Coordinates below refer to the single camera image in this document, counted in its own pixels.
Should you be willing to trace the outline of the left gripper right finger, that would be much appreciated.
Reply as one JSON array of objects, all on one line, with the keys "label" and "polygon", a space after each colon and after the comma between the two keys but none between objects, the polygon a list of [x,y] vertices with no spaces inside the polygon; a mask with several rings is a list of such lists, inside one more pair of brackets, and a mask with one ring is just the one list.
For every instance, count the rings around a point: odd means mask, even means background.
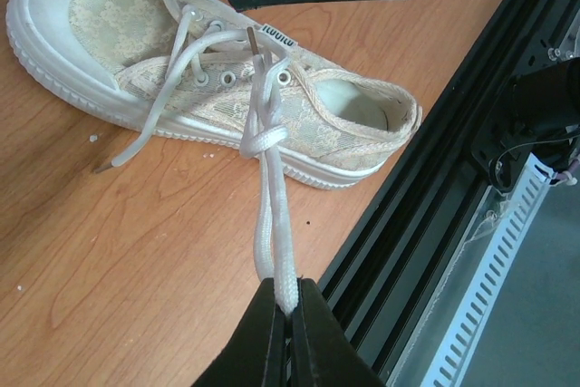
[{"label": "left gripper right finger", "polygon": [[346,339],[316,282],[298,280],[292,314],[290,386],[383,386]]}]

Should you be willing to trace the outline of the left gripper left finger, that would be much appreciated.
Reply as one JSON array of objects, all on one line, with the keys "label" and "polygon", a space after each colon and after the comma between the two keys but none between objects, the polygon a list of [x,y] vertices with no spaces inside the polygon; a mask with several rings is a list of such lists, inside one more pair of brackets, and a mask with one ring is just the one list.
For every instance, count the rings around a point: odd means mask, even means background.
[{"label": "left gripper left finger", "polygon": [[221,353],[196,386],[281,386],[285,382],[286,318],[276,303],[274,281],[261,282]]}]

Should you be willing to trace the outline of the cream white lace sneaker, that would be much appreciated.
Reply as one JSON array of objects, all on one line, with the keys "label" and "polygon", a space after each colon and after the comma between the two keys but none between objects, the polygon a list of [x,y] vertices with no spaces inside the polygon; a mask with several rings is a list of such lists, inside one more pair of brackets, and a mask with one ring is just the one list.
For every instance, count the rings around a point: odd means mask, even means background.
[{"label": "cream white lace sneaker", "polygon": [[378,171],[421,124],[402,87],[349,72],[218,0],[8,0],[20,64],[77,109],[138,131],[121,166],[152,136],[248,148],[255,79],[247,40],[286,58],[274,74],[285,173],[319,189]]}]

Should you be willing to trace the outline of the white shoelace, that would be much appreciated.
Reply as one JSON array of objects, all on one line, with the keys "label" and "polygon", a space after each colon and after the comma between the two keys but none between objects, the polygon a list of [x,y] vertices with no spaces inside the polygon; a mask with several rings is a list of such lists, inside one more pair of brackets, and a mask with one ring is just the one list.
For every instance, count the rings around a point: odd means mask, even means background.
[{"label": "white shoelace", "polygon": [[202,52],[214,44],[247,41],[252,52],[254,79],[239,152],[248,159],[257,157],[260,163],[260,209],[254,235],[254,263],[259,279],[274,280],[275,301],[285,315],[290,315],[298,306],[299,291],[284,167],[278,148],[278,144],[288,137],[287,128],[280,122],[278,76],[289,66],[290,56],[283,45],[252,26],[245,30],[205,33],[185,46],[189,25],[196,13],[192,5],[182,9],[165,82],[150,108],[140,136],[95,172],[99,174],[125,164],[147,144],[186,68],[191,67],[194,74],[202,73],[198,61]]}]

